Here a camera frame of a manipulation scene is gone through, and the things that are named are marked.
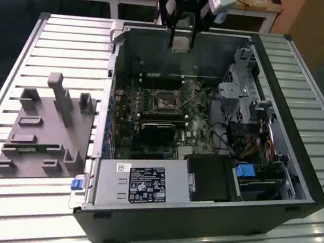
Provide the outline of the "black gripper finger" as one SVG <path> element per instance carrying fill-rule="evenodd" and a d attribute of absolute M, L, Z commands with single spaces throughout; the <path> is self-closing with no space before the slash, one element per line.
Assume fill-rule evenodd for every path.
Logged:
<path fill-rule="evenodd" d="M 172 47 L 179 10 L 176 0 L 158 0 L 161 24 L 170 32 L 169 47 Z"/>
<path fill-rule="evenodd" d="M 202 31 L 207 31 L 214 23 L 215 17 L 216 16 L 211 12 L 210 5 L 204 5 L 204 7 L 195 12 L 193 33 L 190 44 L 191 49 L 195 46 L 197 34 Z"/>

